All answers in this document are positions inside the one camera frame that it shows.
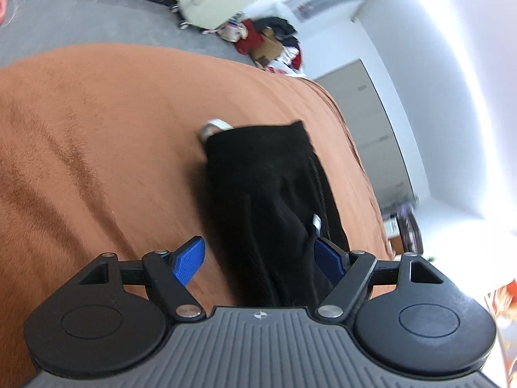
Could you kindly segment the pile of clothes on floor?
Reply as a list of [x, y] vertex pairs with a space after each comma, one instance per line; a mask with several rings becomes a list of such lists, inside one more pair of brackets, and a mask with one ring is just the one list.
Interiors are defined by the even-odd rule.
[[261, 70], [293, 77], [306, 76], [298, 31], [282, 17], [233, 18], [208, 32], [232, 43], [238, 53], [249, 56]]

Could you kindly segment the black sweatpants with white drawstring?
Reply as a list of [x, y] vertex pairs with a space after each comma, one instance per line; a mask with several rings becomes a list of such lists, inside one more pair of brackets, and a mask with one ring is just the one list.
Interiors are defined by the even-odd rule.
[[321, 236], [349, 243], [327, 175], [301, 121], [234, 128], [207, 122], [207, 205], [245, 307], [315, 307], [331, 284], [315, 263]]

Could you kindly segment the brown bed cover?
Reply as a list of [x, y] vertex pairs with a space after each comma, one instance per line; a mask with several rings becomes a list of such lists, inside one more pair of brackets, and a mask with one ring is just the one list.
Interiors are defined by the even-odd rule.
[[351, 247], [393, 257], [379, 204], [331, 95], [303, 78], [166, 47], [62, 47], [1, 70], [1, 384], [34, 368], [30, 313], [99, 254], [138, 259], [203, 236], [205, 308], [236, 292], [206, 214], [198, 133], [303, 121]]

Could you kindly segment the wall painting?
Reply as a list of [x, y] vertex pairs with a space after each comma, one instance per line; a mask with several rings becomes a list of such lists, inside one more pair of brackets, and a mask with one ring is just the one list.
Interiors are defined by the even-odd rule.
[[488, 293], [485, 302], [496, 322], [506, 386], [516, 387], [516, 279]]

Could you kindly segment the grey built-in wardrobe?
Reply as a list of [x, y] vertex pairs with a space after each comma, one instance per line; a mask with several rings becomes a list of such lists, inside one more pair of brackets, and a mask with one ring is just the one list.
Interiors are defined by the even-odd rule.
[[393, 127], [363, 62], [359, 59], [316, 80], [335, 100], [357, 146], [381, 214], [415, 202]]

